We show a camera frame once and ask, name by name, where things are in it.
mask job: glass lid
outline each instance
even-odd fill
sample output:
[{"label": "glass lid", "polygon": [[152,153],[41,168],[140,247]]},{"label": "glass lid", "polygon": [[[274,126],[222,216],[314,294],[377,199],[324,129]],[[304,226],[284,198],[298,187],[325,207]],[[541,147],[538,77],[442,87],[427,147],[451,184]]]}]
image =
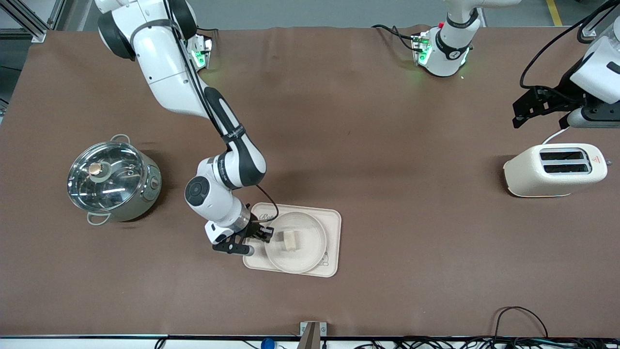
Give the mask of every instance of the glass lid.
[{"label": "glass lid", "polygon": [[131,199],[142,183],[144,163],[136,148],[110,141],[88,148],[73,163],[67,191],[89,212],[105,212]]}]

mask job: brown tabletop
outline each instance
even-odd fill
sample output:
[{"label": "brown tabletop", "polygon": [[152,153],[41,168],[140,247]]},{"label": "brown tabletop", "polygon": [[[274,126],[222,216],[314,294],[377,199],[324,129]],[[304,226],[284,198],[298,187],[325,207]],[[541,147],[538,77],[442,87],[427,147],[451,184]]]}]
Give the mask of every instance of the brown tabletop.
[{"label": "brown tabletop", "polygon": [[[468,63],[436,78],[374,29],[219,33],[205,81],[268,164],[281,204],[342,215],[339,270],[313,278],[247,269],[216,253],[184,202],[198,162],[224,145],[210,122],[173,114],[137,63],[97,33],[49,32],[30,49],[0,127],[0,333],[488,334],[496,310],[535,311],[552,336],[620,335],[620,175],[559,199],[518,199],[501,167],[559,115],[512,127],[522,69],[561,29],[481,29]],[[545,54],[528,83],[553,84],[585,46]],[[127,133],[161,167],[143,219],[91,227],[66,193],[73,160]],[[598,146],[613,130],[568,130]],[[244,202],[265,201],[255,188]],[[502,335],[540,335],[503,318]]]}]

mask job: white tray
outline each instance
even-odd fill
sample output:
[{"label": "white tray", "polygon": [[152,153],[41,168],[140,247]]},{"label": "white tray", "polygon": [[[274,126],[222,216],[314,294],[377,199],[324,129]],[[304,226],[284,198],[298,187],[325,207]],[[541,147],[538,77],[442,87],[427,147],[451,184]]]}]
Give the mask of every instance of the white tray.
[{"label": "white tray", "polygon": [[[329,278],[333,276],[338,270],[338,255],[340,253],[340,226],[342,224],[342,218],[338,211],[328,209],[315,209],[313,207],[301,207],[290,205],[278,205],[280,214],[289,212],[303,212],[316,218],[323,228],[325,228],[325,234],[327,236],[327,250],[323,259],[312,270],[301,273],[300,275],[319,276],[321,278]],[[252,207],[252,213],[258,219],[269,219],[275,215],[275,207],[273,204],[266,202],[259,202]],[[282,270],[276,268],[267,258],[267,252],[265,251],[265,243],[256,240],[254,238],[248,238],[245,241],[246,244],[254,247],[254,254],[252,256],[244,256],[243,264],[250,269],[277,271],[284,273]]]}]

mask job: robotic arm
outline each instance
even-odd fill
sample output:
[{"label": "robotic arm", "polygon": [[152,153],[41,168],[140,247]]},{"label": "robotic arm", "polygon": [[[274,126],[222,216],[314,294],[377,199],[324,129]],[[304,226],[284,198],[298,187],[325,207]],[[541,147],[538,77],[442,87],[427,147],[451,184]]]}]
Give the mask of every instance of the robotic arm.
[{"label": "robotic arm", "polygon": [[[607,1],[593,14],[614,2],[619,1]],[[513,103],[513,125],[517,129],[533,117],[568,111],[560,120],[562,129],[568,126],[620,128],[619,101],[620,17],[591,42],[583,58],[563,75],[555,88],[531,86]]]},{"label": "robotic arm", "polygon": [[465,64],[471,40],[480,27],[477,7],[498,9],[517,5],[521,0],[443,0],[448,18],[439,27],[414,39],[414,60],[429,73],[450,76]]},{"label": "robotic arm", "polygon": [[253,254],[247,237],[269,242],[273,230],[262,227],[249,205],[232,190],[259,184],[267,166],[230,105],[197,70],[208,46],[197,34],[195,14],[185,0],[95,0],[103,12],[99,34],[117,56],[137,60],[153,95],[164,108],[211,120],[226,151],[204,159],[185,188],[188,205],[208,220],[205,232],[215,250]]}]

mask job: pot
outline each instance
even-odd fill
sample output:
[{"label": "pot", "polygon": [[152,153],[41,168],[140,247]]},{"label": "pot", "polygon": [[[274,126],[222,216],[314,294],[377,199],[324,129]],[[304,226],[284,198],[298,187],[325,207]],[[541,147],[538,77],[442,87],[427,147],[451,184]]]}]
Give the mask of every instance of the pot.
[{"label": "pot", "polygon": [[71,202],[102,225],[135,219],[155,203],[161,191],[159,168],[119,134],[93,145],[73,162],[67,180]]}]

